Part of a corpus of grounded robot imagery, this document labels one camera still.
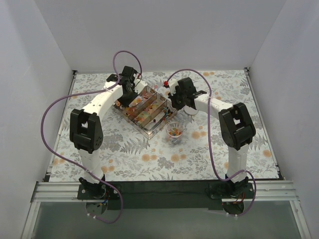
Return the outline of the clear compartment candy box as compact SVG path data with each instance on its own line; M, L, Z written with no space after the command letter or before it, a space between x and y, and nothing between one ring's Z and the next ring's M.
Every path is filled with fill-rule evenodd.
M177 114L171 102L149 86L144 87L128 107L118 101L114 107L147 139L152 139Z

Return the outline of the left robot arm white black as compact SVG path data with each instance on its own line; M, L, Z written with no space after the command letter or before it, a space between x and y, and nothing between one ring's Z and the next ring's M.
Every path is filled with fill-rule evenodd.
M138 83L138 76L137 70L125 66L122 73L112 74L106 79L103 92L82 109L74 109L70 114L70 141L85 167L85 176L79 181L90 186L89 193L95 199L103 198L106 193L105 185L99 181L104 176L99 156L104 136L102 119L116 101L128 107L138 96L145 87L145 84Z

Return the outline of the clear glass jar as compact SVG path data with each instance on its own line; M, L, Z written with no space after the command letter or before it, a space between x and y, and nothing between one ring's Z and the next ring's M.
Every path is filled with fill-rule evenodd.
M179 144L183 136L184 127L178 122L171 122L166 127L167 141L170 144Z

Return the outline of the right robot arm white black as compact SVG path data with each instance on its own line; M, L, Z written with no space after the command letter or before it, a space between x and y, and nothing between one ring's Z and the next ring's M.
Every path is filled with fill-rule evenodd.
M222 139L228 147L228 169L225 177L210 189L214 196L237 198L248 187L247 154L256 129L243 103L230 104L213 98L211 92L198 91L187 77L164 82L169 89L172 107L181 110L185 106L207 113L219 121Z

